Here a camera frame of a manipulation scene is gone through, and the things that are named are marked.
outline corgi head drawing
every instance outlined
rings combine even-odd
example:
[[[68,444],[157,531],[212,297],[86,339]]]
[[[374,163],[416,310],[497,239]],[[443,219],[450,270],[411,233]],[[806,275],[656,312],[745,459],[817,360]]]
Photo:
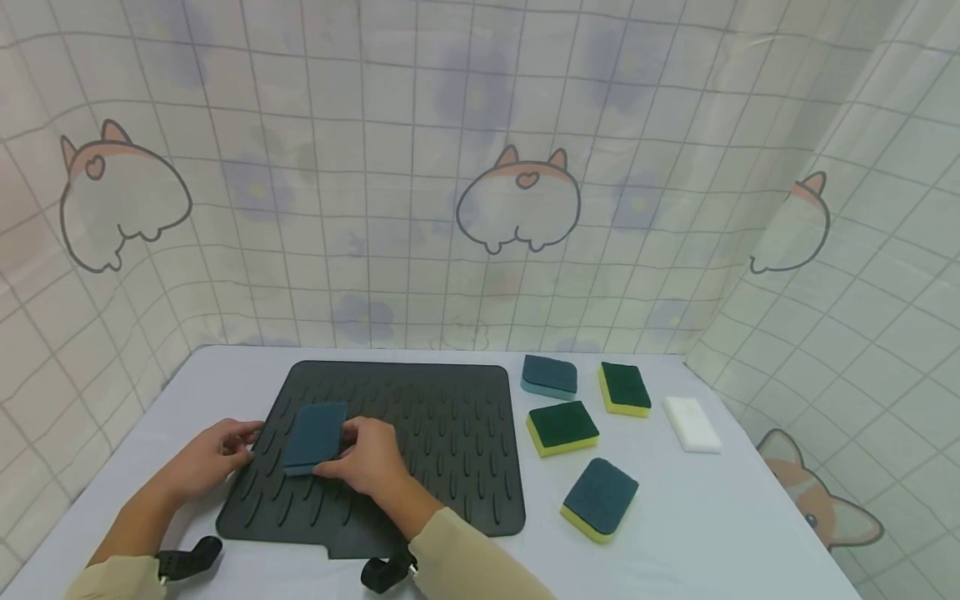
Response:
[[[67,172],[60,230],[70,256],[91,273],[119,271],[127,240],[154,242],[190,215],[180,174],[115,121],[104,121],[98,140],[76,148],[64,136],[60,148]]]
[[[823,171],[793,184],[750,256],[751,273],[800,269],[820,252],[830,231],[830,211],[822,197],[825,185]]]
[[[864,546],[883,535],[883,525],[875,516],[831,494],[824,482],[806,469],[800,449],[785,432],[770,430],[756,450],[827,550]]]
[[[566,150],[546,162],[520,160],[513,144],[457,203],[460,231],[490,254],[513,241],[531,252],[557,244],[580,219],[580,186],[566,170]]]

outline person's left hand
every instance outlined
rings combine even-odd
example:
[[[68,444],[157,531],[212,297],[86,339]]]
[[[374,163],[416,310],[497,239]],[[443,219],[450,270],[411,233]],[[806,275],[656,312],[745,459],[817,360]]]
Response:
[[[213,490],[253,460],[247,445],[261,427],[262,420],[234,419],[207,427],[154,475],[152,487],[167,494],[176,507]]]

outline beige sleeve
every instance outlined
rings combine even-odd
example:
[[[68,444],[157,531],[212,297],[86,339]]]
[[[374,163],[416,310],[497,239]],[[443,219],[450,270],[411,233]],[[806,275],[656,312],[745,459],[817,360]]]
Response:
[[[556,600],[530,571],[450,509],[410,542],[428,600]]]
[[[114,556],[88,566],[73,580],[65,600],[163,600],[167,588],[156,577],[152,556]]]

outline black clip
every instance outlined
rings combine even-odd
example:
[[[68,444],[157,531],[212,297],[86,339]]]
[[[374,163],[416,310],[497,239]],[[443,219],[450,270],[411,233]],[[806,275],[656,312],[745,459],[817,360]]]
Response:
[[[380,559],[370,559],[360,573],[360,583],[365,588],[382,594],[406,579],[408,573],[417,572],[417,559],[406,548],[398,551],[384,563]]]
[[[161,550],[156,553],[160,560],[160,567],[156,575],[162,584],[168,581],[179,581],[203,573],[213,566],[220,556],[224,543],[213,536],[206,536],[197,542],[193,550]]]

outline table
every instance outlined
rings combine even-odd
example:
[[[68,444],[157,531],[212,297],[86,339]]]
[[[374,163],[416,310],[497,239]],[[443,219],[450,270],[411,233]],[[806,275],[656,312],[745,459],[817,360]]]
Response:
[[[680,356],[553,354],[577,366],[581,399],[600,429],[595,448],[541,459],[524,421],[556,400],[520,389],[521,352],[210,347],[196,351],[127,439],[24,565],[2,600],[60,598],[126,500],[200,430],[223,417],[265,419],[301,360],[494,364],[510,374],[527,522],[497,539],[561,600],[858,600],[746,434]],[[601,360],[635,364],[653,399],[646,420],[609,415]],[[719,455],[684,453],[660,405],[700,398],[723,441]],[[634,505],[608,545],[560,516],[590,459],[604,457],[637,481]],[[165,547],[192,548],[215,535],[227,487],[187,507]],[[177,586],[179,598],[375,597],[359,582],[363,561],[329,561],[321,546],[224,540],[215,570]],[[393,598],[422,598],[413,587]]]

